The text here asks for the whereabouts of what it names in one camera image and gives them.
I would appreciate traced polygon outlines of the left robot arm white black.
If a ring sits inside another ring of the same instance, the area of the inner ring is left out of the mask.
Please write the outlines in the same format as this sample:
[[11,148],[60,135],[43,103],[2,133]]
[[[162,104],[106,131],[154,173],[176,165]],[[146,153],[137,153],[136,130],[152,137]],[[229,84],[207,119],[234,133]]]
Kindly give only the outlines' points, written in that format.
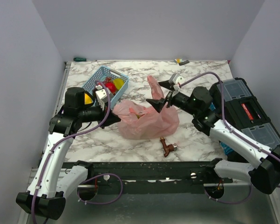
[[31,215],[35,224],[40,216],[57,220],[63,213],[66,199],[78,185],[94,180],[91,163],[78,161],[62,179],[59,178],[65,156],[84,122],[98,122],[97,127],[120,121],[111,112],[109,89],[99,86],[96,91],[98,105],[86,104],[86,97],[95,100],[82,87],[71,87],[65,93],[64,105],[49,122],[47,146],[39,168],[26,192],[18,193],[16,203]]

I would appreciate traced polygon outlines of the pink plastic bag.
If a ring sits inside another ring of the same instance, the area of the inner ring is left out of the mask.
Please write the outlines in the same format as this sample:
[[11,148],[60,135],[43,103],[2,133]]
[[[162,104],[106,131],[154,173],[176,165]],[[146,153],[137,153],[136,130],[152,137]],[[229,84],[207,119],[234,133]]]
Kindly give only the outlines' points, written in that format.
[[117,103],[112,112],[121,119],[118,123],[119,133],[130,140],[149,140],[172,135],[180,123],[174,107],[164,107],[158,113],[152,106],[144,107],[127,99]]

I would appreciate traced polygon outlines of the small red fake fruit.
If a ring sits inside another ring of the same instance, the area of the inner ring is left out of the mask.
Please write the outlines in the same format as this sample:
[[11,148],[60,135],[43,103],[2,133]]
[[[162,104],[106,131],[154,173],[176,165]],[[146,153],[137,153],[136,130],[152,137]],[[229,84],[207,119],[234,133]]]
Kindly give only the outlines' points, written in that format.
[[107,83],[105,83],[105,86],[110,90],[110,92],[112,94],[116,93],[117,88],[116,88],[116,86],[115,86],[115,84],[113,82],[107,82]]

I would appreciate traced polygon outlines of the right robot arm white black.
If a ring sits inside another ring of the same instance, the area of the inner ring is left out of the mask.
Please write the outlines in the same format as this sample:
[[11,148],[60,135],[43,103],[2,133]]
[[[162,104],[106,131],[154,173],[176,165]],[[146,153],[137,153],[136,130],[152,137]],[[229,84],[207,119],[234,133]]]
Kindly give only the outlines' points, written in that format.
[[215,183],[232,178],[251,183],[264,194],[271,194],[280,184],[280,147],[271,148],[248,137],[228,123],[223,115],[209,109],[212,97],[207,88],[195,87],[190,96],[171,89],[165,98],[147,99],[157,111],[175,106],[193,116],[195,128],[227,144],[247,163],[219,160],[205,171],[206,179]]

